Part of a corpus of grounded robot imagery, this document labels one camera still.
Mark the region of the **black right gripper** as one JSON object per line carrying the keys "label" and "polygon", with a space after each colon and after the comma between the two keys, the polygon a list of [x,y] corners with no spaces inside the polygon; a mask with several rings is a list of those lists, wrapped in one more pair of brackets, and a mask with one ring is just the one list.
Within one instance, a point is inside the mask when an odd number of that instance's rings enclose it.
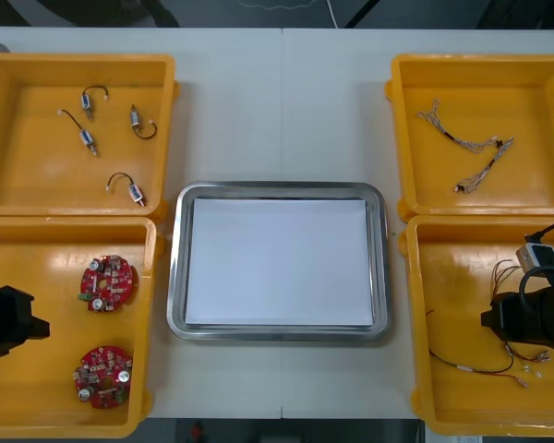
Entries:
{"label": "black right gripper", "polygon": [[480,324],[502,341],[539,344],[544,340],[538,313],[525,307],[518,293],[497,294],[490,309],[480,314]]}

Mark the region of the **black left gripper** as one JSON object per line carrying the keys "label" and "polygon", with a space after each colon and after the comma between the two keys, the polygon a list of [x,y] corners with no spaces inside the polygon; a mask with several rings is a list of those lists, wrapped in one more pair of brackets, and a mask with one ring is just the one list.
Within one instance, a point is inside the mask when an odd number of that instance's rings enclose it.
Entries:
{"label": "black left gripper", "polygon": [[0,288],[0,357],[27,339],[50,337],[50,323],[31,313],[33,300],[30,294],[11,286]]}

